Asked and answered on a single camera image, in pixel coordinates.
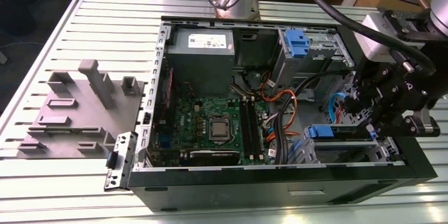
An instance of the blue latch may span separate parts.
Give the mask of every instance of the blue latch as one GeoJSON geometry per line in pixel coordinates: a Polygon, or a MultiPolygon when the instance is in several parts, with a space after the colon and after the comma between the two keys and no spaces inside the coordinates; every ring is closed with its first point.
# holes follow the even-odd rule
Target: blue latch
{"type": "Polygon", "coordinates": [[[287,29],[285,40],[293,58],[303,58],[309,51],[309,40],[301,30],[287,29]]]}
{"type": "Polygon", "coordinates": [[[308,128],[309,137],[335,137],[333,130],[331,126],[327,125],[316,125],[308,128]]]}

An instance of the floor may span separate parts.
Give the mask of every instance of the floor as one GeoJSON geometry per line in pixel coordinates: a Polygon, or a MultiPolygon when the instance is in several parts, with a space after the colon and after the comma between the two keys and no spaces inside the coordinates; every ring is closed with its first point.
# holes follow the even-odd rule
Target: floor
{"type": "Polygon", "coordinates": [[[29,5],[29,11],[36,20],[36,30],[24,36],[12,36],[0,29],[0,52],[9,61],[0,65],[0,114],[15,94],[20,82],[47,42],[48,36],[60,20],[71,0],[37,0],[29,5]],[[39,44],[8,44],[17,42],[35,42],[39,44]]]}

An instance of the screw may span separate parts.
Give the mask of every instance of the screw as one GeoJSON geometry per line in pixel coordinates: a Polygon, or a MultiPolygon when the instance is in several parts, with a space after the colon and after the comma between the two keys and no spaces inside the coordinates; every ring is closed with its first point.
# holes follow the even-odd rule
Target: screw
{"type": "Polygon", "coordinates": [[[403,67],[409,73],[413,73],[415,69],[407,61],[403,63],[403,67]]]}

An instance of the metal bracket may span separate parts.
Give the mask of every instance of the metal bracket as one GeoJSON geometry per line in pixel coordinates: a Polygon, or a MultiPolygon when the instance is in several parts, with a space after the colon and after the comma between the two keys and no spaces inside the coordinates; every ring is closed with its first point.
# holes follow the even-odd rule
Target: metal bracket
{"type": "Polygon", "coordinates": [[[109,171],[107,172],[104,191],[129,190],[128,179],[136,140],[137,134],[135,132],[119,134],[113,152],[109,153],[107,158],[109,171]]]}
{"type": "Polygon", "coordinates": [[[429,110],[425,106],[420,111],[413,111],[413,116],[417,117],[423,123],[423,126],[425,128],[425,133],[431,134],[435,132],[435,128],[432,127],[431,123],[431,116],[429,116],[429,110]]]}

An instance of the blue cable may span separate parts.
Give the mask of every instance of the blue cable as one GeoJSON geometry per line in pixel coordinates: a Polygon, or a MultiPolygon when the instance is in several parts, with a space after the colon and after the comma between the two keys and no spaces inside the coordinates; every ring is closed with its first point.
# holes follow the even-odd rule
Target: blue cable
{"type": "Polygon", "coordinates": [[[329,114],[329,119],[331,119],[332,123],[335,123],[335,121],[336,121],[336,116],[335,116],[335,112],[333,112],[333,104],[335,104],[336,97],[341,97],[343,99],[345,99],[347,95],[343,92],[339,92],[339,93],[335,93],[329,98],[328,114],[329,114]]]}

